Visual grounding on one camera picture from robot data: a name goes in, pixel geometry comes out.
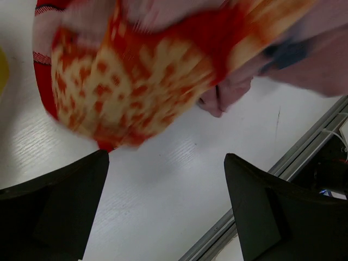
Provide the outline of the red and pink patterned pillowcase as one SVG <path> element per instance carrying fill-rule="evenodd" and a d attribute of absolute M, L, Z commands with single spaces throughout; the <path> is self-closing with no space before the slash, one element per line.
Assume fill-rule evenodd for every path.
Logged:
<path fill-rule="evenodd" d="M 138 147 L 255 77 L 347 94 L 347 1 L 37 1 L 42 104 L 100 149 Z"/>

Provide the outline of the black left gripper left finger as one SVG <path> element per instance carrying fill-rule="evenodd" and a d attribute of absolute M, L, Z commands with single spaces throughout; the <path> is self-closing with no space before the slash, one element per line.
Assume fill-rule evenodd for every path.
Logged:
<path fill-rule="evenodd" d="M 109 168 L 99 150 L 1 190 L 1 260 L 82 260 Z"/>

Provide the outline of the white pillow with yellow edge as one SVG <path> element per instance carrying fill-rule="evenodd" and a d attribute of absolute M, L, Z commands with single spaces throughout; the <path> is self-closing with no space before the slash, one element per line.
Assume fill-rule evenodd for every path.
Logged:
<path fill-rule="evenodd" d="M 0 48 L 0 94 L 2 95 L 9 78 L 9 66 L 6 56 Z"/>

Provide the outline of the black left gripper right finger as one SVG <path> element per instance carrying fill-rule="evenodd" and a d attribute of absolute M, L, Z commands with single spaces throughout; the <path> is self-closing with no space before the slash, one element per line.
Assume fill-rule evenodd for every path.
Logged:
<path fill-rule="evenodd" d="M 264 172 L 229 153 L 224 169 L 245 260 L 347 260 L 347 201 Z"/>

